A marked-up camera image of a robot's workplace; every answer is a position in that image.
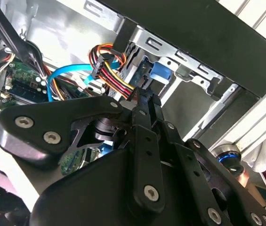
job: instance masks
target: black plastic bracket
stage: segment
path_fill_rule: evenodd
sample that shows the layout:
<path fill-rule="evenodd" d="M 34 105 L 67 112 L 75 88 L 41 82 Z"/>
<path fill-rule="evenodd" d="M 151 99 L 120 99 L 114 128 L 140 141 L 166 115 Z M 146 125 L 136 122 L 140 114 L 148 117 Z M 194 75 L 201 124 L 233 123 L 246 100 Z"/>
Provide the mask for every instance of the black plastic bracket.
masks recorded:
<path fill-rule="evenodd" d="M 102 117 L 115 118 L 121 113 L 122 106 L 104 96 L 9 107 L 0 113 L 0 146 L 37 167 L 52 168 L 67 150 L 76 148 L 89 122 Z M 15 119 L 19 116 L 30 118 L 33 125 L 17 126 Z M 58 144 L 44 140 L 49 131 L 61 137 Z"/>
<path fill-rule="evenodd" d="M 136 26 L 137 24 L 131 21 L 130 19 L 124 19 L 121 29 L 114 41 L 112 53 L 114 53 L 115 55 L 119 55 L 125 52 L 129 40 L 136 29 Z"/>

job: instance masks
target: metal sheet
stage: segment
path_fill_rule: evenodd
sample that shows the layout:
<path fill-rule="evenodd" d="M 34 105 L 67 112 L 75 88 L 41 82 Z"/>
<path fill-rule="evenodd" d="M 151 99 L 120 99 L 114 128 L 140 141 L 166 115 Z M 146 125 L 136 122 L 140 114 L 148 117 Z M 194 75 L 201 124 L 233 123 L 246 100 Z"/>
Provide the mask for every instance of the metal sheet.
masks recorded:
<path fill-rule="evenodd" d="M 2 0 L 1 8 L 18 34 L 38 45 L 53 65 L 88 63 L 92 47 L 116 38 L 113 30 L 56 0 Z"/>

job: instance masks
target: yellow wire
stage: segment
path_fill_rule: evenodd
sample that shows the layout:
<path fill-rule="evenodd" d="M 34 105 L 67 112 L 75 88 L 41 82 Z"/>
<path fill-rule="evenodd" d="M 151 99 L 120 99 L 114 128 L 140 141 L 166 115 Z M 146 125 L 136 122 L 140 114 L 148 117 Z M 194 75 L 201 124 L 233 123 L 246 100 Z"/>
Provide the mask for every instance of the yellow wire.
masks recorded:
<path fill-rule="evenodd" d="M 106 67 L 108 68 L 108 70 L 110 71 L 110 73 L 113 75 L 113 77 L 115 79 L 117 79 L 119 82 L 121 82 L 123 85 L 129 87 L 130 89 L 134 89 L 134 87 L 132 87 L 131 85 L 127 84 L 126 82 L 124 82 L 121 78 L 119 78 L 115 72 L 112 70 L 112 68 L 109 66 L 109 64 L 107 62 L 105 62 Z"/>
<path fill-rule="evenodd" d="M 44 65 L 44 66 L 45 66 L 48 74 L 51 75 L 51 71 L 48 69 L 48 67 L 46 65 Z M 54 87 L 56 88 L 56 91 L 57 91 L 57 94 L 59 95 L 59 98 L 61 98 L 62 100 L 65 100 L 63 95 L 61 94 L 59 88 L 57 87 L 56 80 L 53 79 L 52 82 L 53 82 Z"/>

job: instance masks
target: mounting hole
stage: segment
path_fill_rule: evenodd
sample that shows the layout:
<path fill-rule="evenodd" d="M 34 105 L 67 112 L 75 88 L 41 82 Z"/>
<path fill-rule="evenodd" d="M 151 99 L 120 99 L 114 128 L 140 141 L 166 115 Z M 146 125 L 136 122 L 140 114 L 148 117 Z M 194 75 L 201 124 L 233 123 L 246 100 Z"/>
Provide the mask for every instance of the mounting hole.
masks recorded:
<path fill-rule="evenodd" d="M 148 156 L 152 156 L 152 155 L 153 155 L 153 153 L 152 153 L 151 151 L 146 151 L 146 154 L 147 154 Z"/>
<path fill-rule="evenodd" d="M 197 171 L 194 171 L 193 173 L 194 173 L 197 177 L 200 176 L 199 172 L 197 172 Z"/>

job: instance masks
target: orange wire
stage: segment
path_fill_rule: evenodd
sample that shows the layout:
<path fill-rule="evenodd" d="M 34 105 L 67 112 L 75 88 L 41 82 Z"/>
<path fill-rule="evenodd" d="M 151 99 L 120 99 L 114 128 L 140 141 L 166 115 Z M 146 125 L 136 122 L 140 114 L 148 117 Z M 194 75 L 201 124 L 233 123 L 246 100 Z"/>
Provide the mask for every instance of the orange wire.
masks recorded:
<path fill-rule="evenodd" d="M 125 99 L 128 99 L 128 96 L 125 95 L 124 93 L 122 93 L 120 90 L 118 90 L 116 87 L 114 87 L 112 84 L 110 84 L 105 78 L 103 78 L 101 75 L 99 76 L 99 78 L 104 81 L 109 87 L 111 87 L 112 89 L 114 89 L 116 92 L 120 93 Z"/>
<path fill-rule="evenodd" d="M 48 75 L 51 75 L 51 71 L 49 70 L 49 68 L 44 65 L 44 68 L 45 68 L 45 71 L 47 72 Z M 62 93 L 60 92 L 59 88 L 57 87 L 57 84 L 56 84 L 56 80 L 53 79 L 52 80 L 52 83 L 54 85 L 54 87 L 56 88 L 56 91 L 57 91 L 57 94 L 59 95 L 59 97 L 62 99 L 62 100 L 65 100 L 65 98 L 63 97 Z"/>
<path fill-rule="evenodd" d="M 106 43 L 106 44 L 99 45 L 99 46 L 97 47 L 97 55 L 100 54 L 100 49 L 101 49 L 102 47 L 113 48 L 113 44 L 111 44 L 111 43 Z M 124 53 L 123 53 L 123 56 L 124 56 L 124 58 L 125 58 L 125 61 L 124 61 L 124 62 L 121 60 L 121 58 L 120 58 L 119 56 L 115 56 L 116 59 L 118 59 L 119 63 L 121 64 L 121 67 L 122 67 L 122 66 L 125 64 L 125 62 L 127 61 L 127 58 L 126 58 L 126 56 L 125 56 Z"/>
<path fill-rule="evenodd" d="M 5 57 L 5 59 L 3 60 L 3 61 L 8 61 L 8 59 L 10 58 L 10 54 L 7 56 L 7 57 Z"/>

